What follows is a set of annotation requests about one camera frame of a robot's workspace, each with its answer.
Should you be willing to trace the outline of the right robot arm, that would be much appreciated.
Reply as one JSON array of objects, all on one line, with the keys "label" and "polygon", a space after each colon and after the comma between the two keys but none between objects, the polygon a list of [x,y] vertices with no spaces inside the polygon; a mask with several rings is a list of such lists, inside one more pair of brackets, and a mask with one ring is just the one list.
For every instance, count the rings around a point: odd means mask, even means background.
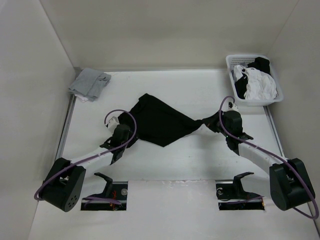
[{"label": "right robot arm", "polygon": [[234,176],[232,183],[217,184],[219,200],[252,201],[267,197],[282,211],[315,201],[315,191],[304,163],[298,158],[284,159],[255,145],[253,137],[243,131],[239,112],[218,111],[203,123],[214,133],[225,136],[231,151],[250,160],[268,175],[259,178],[247,171]]}]

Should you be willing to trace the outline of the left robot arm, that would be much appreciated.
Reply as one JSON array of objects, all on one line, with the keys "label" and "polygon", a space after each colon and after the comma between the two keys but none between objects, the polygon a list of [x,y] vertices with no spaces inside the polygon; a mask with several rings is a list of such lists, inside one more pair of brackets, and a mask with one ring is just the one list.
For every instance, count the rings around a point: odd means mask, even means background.
[{"label": "left robot arm", "polygon": [[72,160],[55,160],[41,187],[35,193],[38,201],[46,201],[63,212],[69,212],[78,201],[94,201],[121,205],[112,195],[113,180],[99,172],[116,163],[136,137],[137,127],[126,124],[115,127],[113,135],[96,150]]}]

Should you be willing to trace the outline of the folded white tank top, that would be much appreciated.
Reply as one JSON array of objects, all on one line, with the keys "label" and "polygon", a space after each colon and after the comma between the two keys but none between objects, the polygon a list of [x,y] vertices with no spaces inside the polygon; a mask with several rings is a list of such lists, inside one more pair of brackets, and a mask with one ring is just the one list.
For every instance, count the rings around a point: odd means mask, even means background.
[{"label": "folded white tank top", "polygon": [[85,96],[82,96],[82,95],[79,95],[79,94],[76,94],[75,95],[82,103],[85,103],[87,102],[89,99]]}]

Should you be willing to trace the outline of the folded grey tank top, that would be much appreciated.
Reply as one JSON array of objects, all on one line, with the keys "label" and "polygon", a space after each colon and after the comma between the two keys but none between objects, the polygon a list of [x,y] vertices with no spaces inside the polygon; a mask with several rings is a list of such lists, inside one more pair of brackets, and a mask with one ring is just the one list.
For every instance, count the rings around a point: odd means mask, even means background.
[{"label": "folded grey tank top", "polygon": [[101,92],[108,85],[111,78],[110,74],[103,71],[85,68],[69,86],[68,91],[94,102],[100,97]]}]

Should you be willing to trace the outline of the white plastic laundry basket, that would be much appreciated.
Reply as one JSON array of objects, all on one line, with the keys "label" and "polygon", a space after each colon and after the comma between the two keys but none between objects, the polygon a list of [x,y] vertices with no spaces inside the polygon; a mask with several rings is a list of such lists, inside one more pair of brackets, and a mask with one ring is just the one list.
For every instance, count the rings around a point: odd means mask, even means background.
[{"label": "white plastic laundry basket", "polygon": [[268,106],[271,105],[273,103],[278,103],[281,102],[284,99],[284,94],[282,91],[282,88],[280,86],[279,83],[279,79],[277,76],[277,73],[275,72],[273,66],[271,63],[269,63],[269,67],[270,67],[270,74],[273,77],[274,81],[275,81],[275,85],[276,85],[276,96],[274,99],[271,100],[264,100],[264,99],[257,99],[257,100],[246,100],[246,99],[241,99],[238,97],[237,91],[236,91],[236,87],[235,87],[235,78],[233,77],[233,73],[232,70],[234,69],[234,66],[241,64],[241,63],[245,63],[245,64],[249,64],[249,63],[253,63],[254,60],[258,57],[264,58],[264,59],[268,59],[268,57],[264,56],[264,55],[260,55],[260,54],[230,54],[227,55],[225,57],[225,61],[226,61],[226,65],[227,65],[227,72],[229,75],[229,79],[230,79],[230,83],[231,83],[231,87],[233,90],[233,95],[235,98],[235,102],[237,105],[242,105],[242,106],[253,106],[253,107],[258,107],[258,106]]}]

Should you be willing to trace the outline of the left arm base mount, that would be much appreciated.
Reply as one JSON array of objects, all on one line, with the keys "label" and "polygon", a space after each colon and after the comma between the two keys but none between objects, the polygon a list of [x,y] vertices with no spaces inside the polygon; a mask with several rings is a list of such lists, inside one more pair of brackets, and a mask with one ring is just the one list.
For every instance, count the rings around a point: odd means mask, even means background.
[{"label": "left arm base mount", "polygon": [[129,183],[113,181],[96,172],[85,180],[81,196],[81,211],[126,211]]}]

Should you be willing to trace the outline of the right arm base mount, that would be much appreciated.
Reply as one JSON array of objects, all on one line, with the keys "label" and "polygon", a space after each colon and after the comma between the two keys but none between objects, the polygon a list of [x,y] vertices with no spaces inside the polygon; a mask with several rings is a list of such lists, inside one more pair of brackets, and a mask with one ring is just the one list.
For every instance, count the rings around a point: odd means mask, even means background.
[{"label": "right arm base mount", "polygon": [[220,211],[265,210],[263,197],[243,188],[241,180],[253,174],[244,172],[234,176],[232,181],[216,182],[216,197]]}]

